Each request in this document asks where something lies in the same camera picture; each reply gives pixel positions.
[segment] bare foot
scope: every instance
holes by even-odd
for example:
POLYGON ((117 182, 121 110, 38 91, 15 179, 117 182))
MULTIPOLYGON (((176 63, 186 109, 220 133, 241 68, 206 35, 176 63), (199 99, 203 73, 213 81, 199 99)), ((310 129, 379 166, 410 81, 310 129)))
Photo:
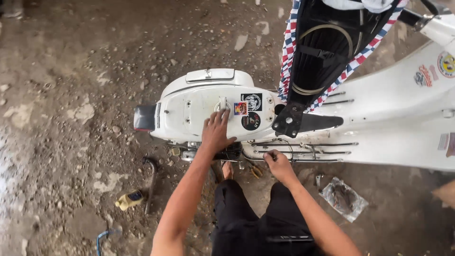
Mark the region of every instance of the bare foot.
POLYGON ((231 162, 224 162, 222 167, 224 179, 233 179, 234 178, 234 168, 232 168, 231 162))

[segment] wet ground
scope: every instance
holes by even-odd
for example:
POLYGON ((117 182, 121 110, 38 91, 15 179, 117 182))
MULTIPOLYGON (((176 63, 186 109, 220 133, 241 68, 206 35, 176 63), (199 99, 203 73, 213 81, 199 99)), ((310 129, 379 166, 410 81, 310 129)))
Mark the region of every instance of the wet ground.
MULTIPOLYGON (((207 67, 236 68, 258 87, 277 86, 291 1, 24 5, 22 19, 1 19, 0 84, 9 86, 0 88, 0 255, 94 255, 96 236, 107 229, 116 233, 104 238, 104 255, 149 255, 188 164, 134 132, 133 108, 156 101, 170 81, 207 67), (244 45, 241 36, 248 36, 244 45), (147 190, 144 155, 161 162, 150 216, 143 205, 125 212, 114 206, 125 192, 147 190)), ((397 23, 358 75, 391 65, 424 42, 397 23)), ((454 212, 430 193, 450 175, 360 164, 299 164, 295 170, 366 255, 450 255, 454 212), (353 224, 317 196, 313 176, 320 172, 344 179, 370 203, 353 224)), ((236 170, 235 179, 263 214, 271 175, 255 179, 236 170)), ((189 255, 210 254, 214 187, 212 180, 204 187, 186 239, 189 255)))

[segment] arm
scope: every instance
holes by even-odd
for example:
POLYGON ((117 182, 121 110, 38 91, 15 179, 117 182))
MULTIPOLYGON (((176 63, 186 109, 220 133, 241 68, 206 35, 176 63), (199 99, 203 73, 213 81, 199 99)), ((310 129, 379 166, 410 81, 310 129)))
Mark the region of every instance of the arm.
POLYGON ((276 149, 264 154, 272 174, 292 193, 311 235, 331 256, 361 256, 352 240, 335 224, 297 179, 288 158, 276 149))
POLYGON ((167 202, 153 237, 151 256, 183 256, 183 241, 201 200, 202 185, 210 163, 217 152, 237 139, 226 138, 228 118, 229 110, 222 110, 205 120, 202 144, 187 173, 167 202))

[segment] human hand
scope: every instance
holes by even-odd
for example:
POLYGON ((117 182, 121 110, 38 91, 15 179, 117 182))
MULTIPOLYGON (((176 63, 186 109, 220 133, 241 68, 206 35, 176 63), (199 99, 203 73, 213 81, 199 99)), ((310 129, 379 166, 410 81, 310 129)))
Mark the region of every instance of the human hand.
POLYGON ((270 150, 264 153, 264 161, 270 167, 272 174, 288 189, 296 182, 300 184, 288 158, 283 153, 276 149, 270 150))
POLYGON ((234 143, 237 139, 236 137, 232 137, 230 139, 226 137, 230 112, 231 111, 229 109, 222 109, 219 112, 213 112, 210 115, 210 118, 207 118, 204 121, 201 148, 207 150, 207 153, 216 154, 234 143))

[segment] white scooter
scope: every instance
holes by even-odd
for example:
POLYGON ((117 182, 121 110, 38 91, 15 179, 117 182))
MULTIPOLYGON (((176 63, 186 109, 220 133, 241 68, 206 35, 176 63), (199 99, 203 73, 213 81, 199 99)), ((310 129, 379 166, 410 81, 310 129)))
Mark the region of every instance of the white scooter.
MULTIPOLYGON (((243 154, 262 161, 264 152, 278 149, 296 162, 455 171, 455 15, 427 7, 434 15, 404 9, 399 20, 432 41, 391 67, 344 83, 314 111, 301 111, 298 123, 310 124, 310 130, 276 132, 283 127, 277 115, 286 103, 276 91, 255 87, 247 73, 234 69, 199 70, 173 81, 155 105, 136 108, 135 129, 180 147, 182 160, 192 161, 203 121, 228 108, 227 137, 238 140, 216 159, 240 161, 243 154), (326 128, 319 129, 319 122, 326 122, 326 128)), ((282 120, 289 126, 295 122, 282 120)))

